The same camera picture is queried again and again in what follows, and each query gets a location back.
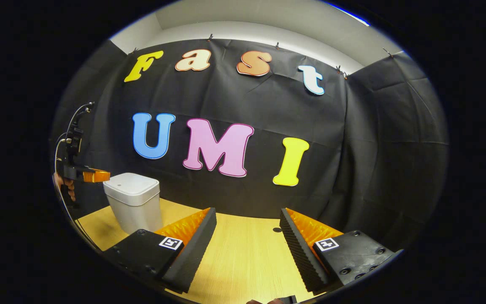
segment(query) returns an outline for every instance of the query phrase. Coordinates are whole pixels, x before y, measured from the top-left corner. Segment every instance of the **pink letter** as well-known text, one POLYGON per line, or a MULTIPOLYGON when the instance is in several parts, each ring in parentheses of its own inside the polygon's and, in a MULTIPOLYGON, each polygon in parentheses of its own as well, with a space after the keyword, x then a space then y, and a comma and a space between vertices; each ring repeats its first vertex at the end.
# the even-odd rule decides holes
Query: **pink letter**
POLYGON ((243 168, 245 162, 245 148, 249 137, 254 133, 250 125, 235 123, 231 125, 217 142, 209 121, 205 119, 189 119, 187 126, 191 129, 189 155, 183 161, 185 168, 200 170, 200 151, 209 171, 215 169, 220 158, 224 155, 224 163, 219 172, 234 177, 244 177, 247 170, 243 168))

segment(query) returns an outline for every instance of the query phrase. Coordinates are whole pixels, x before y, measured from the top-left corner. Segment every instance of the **peach letter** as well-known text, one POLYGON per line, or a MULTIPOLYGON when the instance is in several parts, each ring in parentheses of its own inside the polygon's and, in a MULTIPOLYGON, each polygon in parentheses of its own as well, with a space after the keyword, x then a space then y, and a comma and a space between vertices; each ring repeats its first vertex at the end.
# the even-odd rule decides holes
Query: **peach letter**
POLYGON ((270 71, 270 62, 272 59, 269 53, 250 51, 241 56, 241 61, 237 65, 238 73, 251 76, 263 76, 270 71))
POLYGON ((183 54, 183 59, 179 60, 175 64, 175 69, 177 71, 202 71, 207 69, 210 64, 208 63, 211 57, 211 52, 209 50, 193 50, 183 54))

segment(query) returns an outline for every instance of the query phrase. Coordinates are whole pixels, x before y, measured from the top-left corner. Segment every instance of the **white trash can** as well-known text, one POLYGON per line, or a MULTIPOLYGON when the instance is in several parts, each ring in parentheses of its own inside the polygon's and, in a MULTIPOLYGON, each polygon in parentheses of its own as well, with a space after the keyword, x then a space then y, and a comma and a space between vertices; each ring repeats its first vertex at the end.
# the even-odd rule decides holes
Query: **white trash can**
POLYGON ((123 231, 128 234, 138 229, 154 232, 163 227, 159 181, 134 173, 123 173, 111 177, 103 185, 123 231))

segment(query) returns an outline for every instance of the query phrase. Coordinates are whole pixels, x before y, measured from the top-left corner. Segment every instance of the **clip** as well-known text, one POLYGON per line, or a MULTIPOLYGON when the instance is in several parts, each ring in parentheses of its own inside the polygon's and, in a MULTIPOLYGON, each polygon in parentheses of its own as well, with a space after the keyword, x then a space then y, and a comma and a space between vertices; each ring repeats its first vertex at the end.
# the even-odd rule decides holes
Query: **clip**
POLYGON ((341 74, 341 75, 344 76, 345 79, 348 79, 347 73, 344 73, 343 71, 341 71, 341 66, 335 67, 335 69, 337 70, 338 74, 341 74))
POLYGON ((386 53, 389 54, 391 58, 393 58, 393 55, 390 52, 388 52, 386 49, 382 48, 382 50, 386 51, 386 53))

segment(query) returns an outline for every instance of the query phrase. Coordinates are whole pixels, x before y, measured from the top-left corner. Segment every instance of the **orange soft pad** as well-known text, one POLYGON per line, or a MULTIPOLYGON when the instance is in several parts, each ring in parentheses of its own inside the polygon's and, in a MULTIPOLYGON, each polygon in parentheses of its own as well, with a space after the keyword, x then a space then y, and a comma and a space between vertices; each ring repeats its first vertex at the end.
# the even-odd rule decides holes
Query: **orange soft pad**
POLYGON ((171 223, 170 225, 155 231, 155 233, 182 240, 183 244, 187 245, 204 220, 206 214, 208 214, 209 209, 210 208, 201 210, 177 222, 171 223))
POLYGON ((110 172, 93 169, 95 172, 83 172, 84 181, 86 183, 100 183, 110 180, 110 172))
POLYGON ((318 256, 312 248, 315 242, 343 234, 341 231, 335 230, 328 225, 324 225, 315 219, 302 215, 299 212, 295 212, 288 208, 286 208, 286 211, 292 218, 292 221, 294 221, 295 227, 297 227, 299 233, 301 233, 301 236, 303 236, 305 242, 307 242, 307 245, 317 258, 318 256))

